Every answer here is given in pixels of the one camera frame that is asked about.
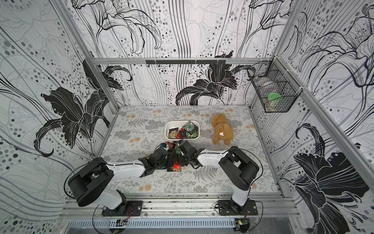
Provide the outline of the green label tea bag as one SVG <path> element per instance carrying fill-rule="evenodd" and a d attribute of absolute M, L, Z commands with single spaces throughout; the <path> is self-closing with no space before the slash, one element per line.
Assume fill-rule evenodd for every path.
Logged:
<path fill-rule="evenodd" d="M 187 132 L 187 138 L 189 138 L 189 139 L 195 139 L 198 136 L 199 136 L 198 130 L 194 131 L 194 132 Z"/>

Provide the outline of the yellow green tea bag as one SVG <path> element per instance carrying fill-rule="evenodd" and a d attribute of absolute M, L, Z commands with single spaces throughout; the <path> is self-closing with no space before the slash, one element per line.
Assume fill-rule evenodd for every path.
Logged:
<path fill-rule="evenodd" d="M 168 130 L 168 138 L 169 139 L 178 139 L 178 134 L 179 134 L 179 128 L 171 128 Z"/>

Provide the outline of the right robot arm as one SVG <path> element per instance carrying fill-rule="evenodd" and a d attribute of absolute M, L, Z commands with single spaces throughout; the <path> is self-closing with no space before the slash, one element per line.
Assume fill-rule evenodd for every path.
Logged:
<path fill-rule="evenodd" d="M 178 159 L 181 166 L 189 164 L 194 168 L 210 166 L 222 169 L 235 185 L 232 206 L 243 208 L 246 205 L 251 184 L 260 167 L 242 149 L 232 146 L 224 151 L 197 150 L 187 140 L 180 140 L 178 149 L 182 152 Z"/>

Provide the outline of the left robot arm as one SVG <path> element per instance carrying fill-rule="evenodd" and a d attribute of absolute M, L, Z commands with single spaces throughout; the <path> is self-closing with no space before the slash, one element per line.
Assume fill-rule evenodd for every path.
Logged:
<path fill-rule="evenodd" d="M 165 149 L 157 149 L 148 157 L 131 162 L 114 163 L 96 158 L 72 175 L 67 185 L 79 207 L 94 203 L 113 210 L 125 201 L 125 197 L 122 192 L 108 188 L 111 182 L 146 177 L 156 170 L 171 169 L 174 163 L 173 156 Z"/>

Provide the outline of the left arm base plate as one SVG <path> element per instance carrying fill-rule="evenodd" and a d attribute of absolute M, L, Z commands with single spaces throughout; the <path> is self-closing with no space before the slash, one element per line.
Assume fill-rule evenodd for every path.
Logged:
<path fill-rule="evenodd" d="M 117 208 L 111 210 L 106 207 L 102 210 L 103 216 L 140 216 L 142 211 L 143 201 L 131 200 L 122 202 Z"/>

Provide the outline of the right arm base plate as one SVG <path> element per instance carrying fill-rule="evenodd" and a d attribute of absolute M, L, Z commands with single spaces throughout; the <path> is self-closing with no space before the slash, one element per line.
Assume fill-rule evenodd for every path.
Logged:
<path fill-rule="evenodd" d="M 215 205 L 221 216 L 230 215 L 258 215 L 255 201 L 248 199 L 243 206 L 236 204 L 233 200 L 219 200 Z"/>

